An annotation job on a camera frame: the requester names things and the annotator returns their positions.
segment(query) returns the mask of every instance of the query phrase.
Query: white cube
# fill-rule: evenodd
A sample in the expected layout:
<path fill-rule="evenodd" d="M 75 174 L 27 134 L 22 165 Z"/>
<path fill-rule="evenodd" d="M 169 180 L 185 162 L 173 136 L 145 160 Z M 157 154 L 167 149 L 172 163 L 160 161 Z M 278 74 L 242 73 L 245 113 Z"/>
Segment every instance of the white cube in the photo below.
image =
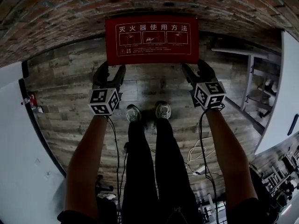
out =
<path fill-rule="evenodd" d="M 115 88 L 89 91 L 88 106 L 95 115 L 111 115 L 119 101 Z"/>
<path fill-rule="evenodd" d="M 205 109 L 216 103 L 222 102 L 226 96 L 222 82 L 197 83 L 194 98 Z"/>

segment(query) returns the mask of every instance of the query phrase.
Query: sneaker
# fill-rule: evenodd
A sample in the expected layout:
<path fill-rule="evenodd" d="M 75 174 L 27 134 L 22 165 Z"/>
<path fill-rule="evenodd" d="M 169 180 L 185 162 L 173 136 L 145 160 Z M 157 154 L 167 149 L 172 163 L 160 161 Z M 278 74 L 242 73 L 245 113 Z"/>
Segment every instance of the sneaker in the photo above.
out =
<path fill-rule="evenodd" d="M 129 122 L 140 121 L 141 112 L 135 105 L 128 105 L 126 110 L 126 117 Z"/>
<path fill-rule="evenodd" d="M 170 116 L 171 116 L 170 105 L 166 102 L 160 103 L 156 108 L 157 119 L 159 119 L 159 118 L 169 119 Z"/>

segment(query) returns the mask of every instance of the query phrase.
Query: hand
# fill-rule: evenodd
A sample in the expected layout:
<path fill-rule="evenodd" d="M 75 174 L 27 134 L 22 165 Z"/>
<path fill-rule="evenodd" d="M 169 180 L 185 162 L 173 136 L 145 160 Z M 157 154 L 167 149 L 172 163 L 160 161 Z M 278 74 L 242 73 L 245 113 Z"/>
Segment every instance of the hand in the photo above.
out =
<path fill-rule="evenodd" d="M 205 61 L 198 59 L 197 66 L 199 71 L 197 74 L 203 79 L 203 82 L 218 81 L 215 75 L 215 71 Z"/>

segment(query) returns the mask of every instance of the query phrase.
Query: brick wall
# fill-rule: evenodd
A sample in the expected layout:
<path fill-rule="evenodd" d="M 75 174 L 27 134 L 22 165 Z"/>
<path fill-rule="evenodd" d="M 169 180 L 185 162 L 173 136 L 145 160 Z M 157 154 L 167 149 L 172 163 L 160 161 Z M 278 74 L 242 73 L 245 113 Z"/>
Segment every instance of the brick wall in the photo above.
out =
<path fill-rule="evenodd" d="M 199 29 L 280 51 L 283 28 L 299 39 L 299 0 L 0 0 L 0 67 L 59 44 L 105 32 L 120 14 L 167 12 L 199 18 Z"/>

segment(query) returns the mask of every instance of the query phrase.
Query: forearm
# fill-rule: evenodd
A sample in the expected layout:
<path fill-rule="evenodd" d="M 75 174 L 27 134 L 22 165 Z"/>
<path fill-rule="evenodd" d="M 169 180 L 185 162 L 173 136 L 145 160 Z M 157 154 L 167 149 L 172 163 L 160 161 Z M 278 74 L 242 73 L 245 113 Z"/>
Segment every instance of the forearm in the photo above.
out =
<path fill-rule="evenodd" d="M 100 166 L 100 158 L 106 132 L 107 119 L 94 116 L 73 157 L 71 158 L 67 179 L 94 185 Z"/>
<path fill-rule="evenodd" d="M 238 175 L 248 170 L 245 152 L 220 112 L 206 113 L 217 155 L 224 176 Z"/>

